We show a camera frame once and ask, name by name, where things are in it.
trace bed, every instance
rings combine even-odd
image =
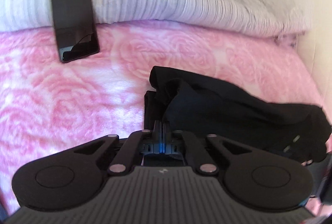
[[[49,25],[48,13],[39,14]],[[229,23],[226,31],[198,26],[201,20],[104,22],[97,25],[100,53],[68,64],[59,62],[51,27],[0,33],[0,199],[9,214],[18,208],[11,178],[23,164],[143,128],[155,65],[223,79],[268,102],[316,104],[332,118],[294,48],[296,26],[283,26],[287,37],[276,38],[264,27],[250,31]],[[316,203],[309,206],[317,212]]]

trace phone screen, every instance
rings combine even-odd
[[[60,61],[67,63],[99,52],[92,0],[51,0]]]

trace pink blanket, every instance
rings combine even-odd
[[[23,164],[142,129],[154,65],[224,79],[269,102],[323,105],[296,52],[272,39],[167,21],[97,30],[101,52],[67,64],[52,28],[0,34],[0,197],[9,213],[18,208],[11,178]]]

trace folded black garment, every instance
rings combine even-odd
[[[203,138],[218,134],[299,162],[325,158],[331,126],[322,108],[267,103],[215,78],[154,66],[145,95],[144,127],[168,121]]]

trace white logo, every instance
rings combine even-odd
[[[168,169],[160,169],[159,172],[160,172],[161,174],[164,174],[165,172],[168,172]]]

